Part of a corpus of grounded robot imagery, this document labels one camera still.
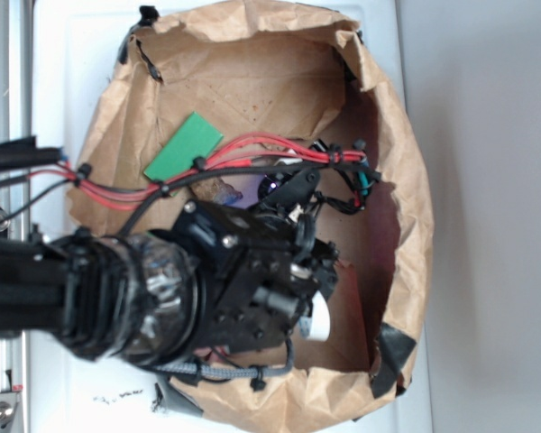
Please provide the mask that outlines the black taped robot arm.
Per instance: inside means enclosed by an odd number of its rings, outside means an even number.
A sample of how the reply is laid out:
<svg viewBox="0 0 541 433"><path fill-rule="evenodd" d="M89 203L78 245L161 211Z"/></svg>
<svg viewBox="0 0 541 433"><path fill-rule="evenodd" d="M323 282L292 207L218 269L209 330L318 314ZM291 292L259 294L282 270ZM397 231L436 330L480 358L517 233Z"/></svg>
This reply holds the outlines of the black taped robot arm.
<svg viewBox="0 0 541 433"><path fill-rule="evenodd" d="M0 238L0 336L54 335L76 356L170 369L199 349L282 345L337 282L313 217L191 200L169 230Z"/></svg>

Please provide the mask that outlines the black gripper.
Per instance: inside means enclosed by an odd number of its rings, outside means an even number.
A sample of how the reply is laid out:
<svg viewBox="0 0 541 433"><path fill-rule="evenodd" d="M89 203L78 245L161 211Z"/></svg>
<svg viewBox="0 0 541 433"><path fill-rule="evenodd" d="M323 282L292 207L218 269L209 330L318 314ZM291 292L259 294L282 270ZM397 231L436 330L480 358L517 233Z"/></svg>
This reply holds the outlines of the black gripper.
<svg viewBox="0 0 541 433"><path fill-rule="evenodd" d="M190 200L171 231L197 259L197 312L184 349L233 353L282 345L317 293L337 283L334 244L316 238L315 219Z"/></svg>

